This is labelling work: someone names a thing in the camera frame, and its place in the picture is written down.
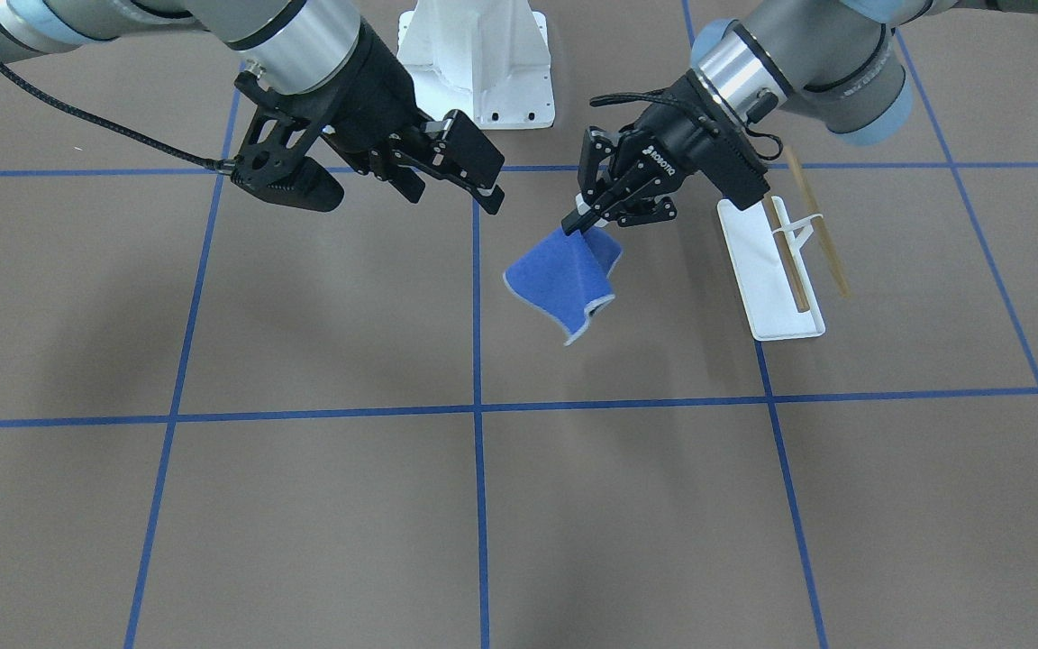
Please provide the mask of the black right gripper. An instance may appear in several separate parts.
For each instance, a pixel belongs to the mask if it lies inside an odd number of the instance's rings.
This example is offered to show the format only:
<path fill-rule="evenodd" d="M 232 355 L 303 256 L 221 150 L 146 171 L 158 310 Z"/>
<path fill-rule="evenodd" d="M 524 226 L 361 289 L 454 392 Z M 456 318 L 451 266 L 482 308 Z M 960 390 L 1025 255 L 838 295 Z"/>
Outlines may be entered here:
<path fill-rule="evenodd" d="M 411 74 L 368 23 L 360 24 L 339 81 L 342 102 L 329 121 L 333 133 L 324 139 L 352 169 L 387 182 L 408 202 L 420 202 L 422 172 L 464 189 L 487 213 L 501 210 L 503 153 L 464 112 L 429 121 Z"/>

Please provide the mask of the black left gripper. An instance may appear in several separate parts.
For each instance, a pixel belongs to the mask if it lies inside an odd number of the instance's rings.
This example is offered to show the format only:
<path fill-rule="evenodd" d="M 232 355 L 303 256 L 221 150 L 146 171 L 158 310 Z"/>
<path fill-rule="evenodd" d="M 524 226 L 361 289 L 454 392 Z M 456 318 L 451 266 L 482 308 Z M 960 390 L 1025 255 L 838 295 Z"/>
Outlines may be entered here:
<path fill-rule="evenodd" d="M 634 128 L 613 133 L 588 127 L 579 193 L 574 210 L 561 219 L 564 234 L 676 219 L 675 202 L 663 196 L 664 172 L 680 180 L 703 174 L 741 211 L 770 192 L 767 165 L 696 73 L 647 92 L 643 102 L 648 107 Z"/>

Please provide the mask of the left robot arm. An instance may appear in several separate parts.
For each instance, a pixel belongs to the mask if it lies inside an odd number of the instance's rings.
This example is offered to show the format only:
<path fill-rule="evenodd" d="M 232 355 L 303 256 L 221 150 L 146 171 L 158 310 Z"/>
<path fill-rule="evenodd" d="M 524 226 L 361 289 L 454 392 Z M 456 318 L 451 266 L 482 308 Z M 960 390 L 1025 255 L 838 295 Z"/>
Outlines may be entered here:
<path fill-rule="evenodd" d="M 753 140 L 758 123 L 780 108 L 854 145 L 886 140 L 912 106 L 894 34 L 952 8 L 1038 15 L 1038 1 L 762 1 L 739 20 L 708 24 L 671 86 L 590 100 L 644 102 L 646 110 L 614 133 L 588 129 L 576 208 L 561 229 L 668 221 L 670 197 L 693 174 L 739 210 L 752 208 L 770 190 L 770 155 Z"/>

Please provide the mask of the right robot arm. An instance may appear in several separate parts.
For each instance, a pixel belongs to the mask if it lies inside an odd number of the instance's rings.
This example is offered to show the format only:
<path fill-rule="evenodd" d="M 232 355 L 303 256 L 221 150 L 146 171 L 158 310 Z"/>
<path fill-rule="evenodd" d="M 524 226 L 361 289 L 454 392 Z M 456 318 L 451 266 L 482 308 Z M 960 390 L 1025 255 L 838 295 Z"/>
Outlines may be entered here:
<path fill-rule="evenodd" d="M 204 32 L 239 55 L 236 90 L 255 105 L 239 151 L 215 160 L 69 105 L 11 63 L 128 34 Z M 0 74 L 49 106 L 187 163 L 230 177 L 264 202 L 332 211 L 343 188 L 310 156 L 324 141 L 353 171 L 411 202 L 425 177 L 466 190 L 497 213 L 504 156 L 468 115 L 433 119 L 414 82 L 351 1 L 0 1 Z"/>

